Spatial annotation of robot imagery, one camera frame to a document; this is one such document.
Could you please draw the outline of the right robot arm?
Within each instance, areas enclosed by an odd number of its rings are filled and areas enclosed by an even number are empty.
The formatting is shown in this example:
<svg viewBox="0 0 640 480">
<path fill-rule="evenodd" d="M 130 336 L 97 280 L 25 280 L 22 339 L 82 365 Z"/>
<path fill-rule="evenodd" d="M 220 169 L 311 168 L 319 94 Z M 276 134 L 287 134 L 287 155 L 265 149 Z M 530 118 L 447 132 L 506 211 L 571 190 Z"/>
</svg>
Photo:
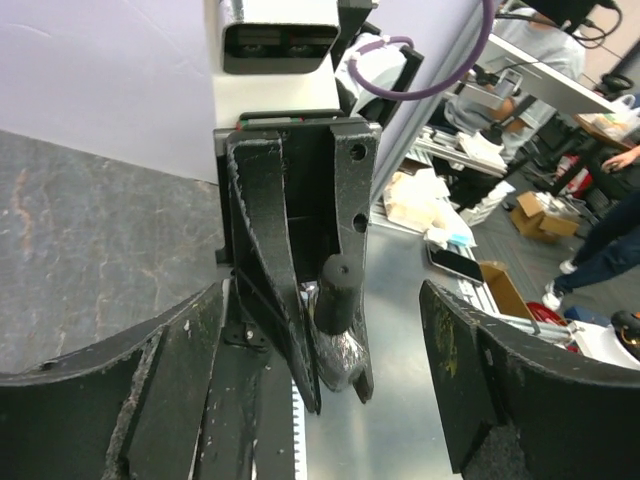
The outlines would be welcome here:
<svg viewBox="0 0 640 480">
<path fill-rule="evenodd" d="M 224 246 L 244 318 L 286 360 L 305 407 L 322 388 L 373 393 L 363 306 L 380 100 L 407 90 L 422 58 L 402 37 L 365 30 L 338 62 L 334 110 L 245 113 L 216 139 Z"/>
</svg>

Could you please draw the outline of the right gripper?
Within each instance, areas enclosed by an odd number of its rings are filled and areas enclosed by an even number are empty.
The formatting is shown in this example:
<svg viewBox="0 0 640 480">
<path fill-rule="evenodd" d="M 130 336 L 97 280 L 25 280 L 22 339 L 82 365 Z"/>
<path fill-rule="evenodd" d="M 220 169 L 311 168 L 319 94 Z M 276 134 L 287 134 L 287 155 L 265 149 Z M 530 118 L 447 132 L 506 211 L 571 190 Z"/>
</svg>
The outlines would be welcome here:
<svg viewBox="0 0 640 480">
<path fill-rule="evenodd" d="M 327 332 L 338 339 L 330 389 L 374 381 L 364 313 L 364 267 L 378 147 L 375 128 L 345 117 L 243 118 L 214 133 L 224 246 L 241 307 L 286 360 L 312 414 L 321 411 L 316 360 L 299 286 L 330 257 Z"/>
</svg>

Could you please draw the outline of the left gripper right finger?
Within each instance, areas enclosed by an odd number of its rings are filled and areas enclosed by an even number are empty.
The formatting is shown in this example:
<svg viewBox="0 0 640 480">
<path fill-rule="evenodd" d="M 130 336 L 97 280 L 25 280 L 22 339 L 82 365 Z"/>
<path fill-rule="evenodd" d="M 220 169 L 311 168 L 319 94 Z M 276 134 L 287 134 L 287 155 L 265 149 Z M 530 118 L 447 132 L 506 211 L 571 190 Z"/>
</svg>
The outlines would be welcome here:
<svg viewBox="0 0 640 480">
<path fill-rule="evenodd" d="M 419 304 L 453 472 L 638 478 L 638 372 L 561 349 L 431 280 Z"/>
</svg>

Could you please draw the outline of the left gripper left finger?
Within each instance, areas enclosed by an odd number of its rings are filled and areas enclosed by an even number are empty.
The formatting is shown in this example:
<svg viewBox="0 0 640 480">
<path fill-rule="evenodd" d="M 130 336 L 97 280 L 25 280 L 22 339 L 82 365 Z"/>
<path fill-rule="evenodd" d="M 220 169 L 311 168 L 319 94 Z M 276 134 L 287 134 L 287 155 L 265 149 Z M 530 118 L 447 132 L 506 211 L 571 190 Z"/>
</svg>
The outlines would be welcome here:
<svg viewBox="0 0 640 480">
<path fill-rule="evenodd" d="M 2 478 L 188 478 L 222 311 L 215 283 L 103 341 L 3 374 Z"/>
</svg>

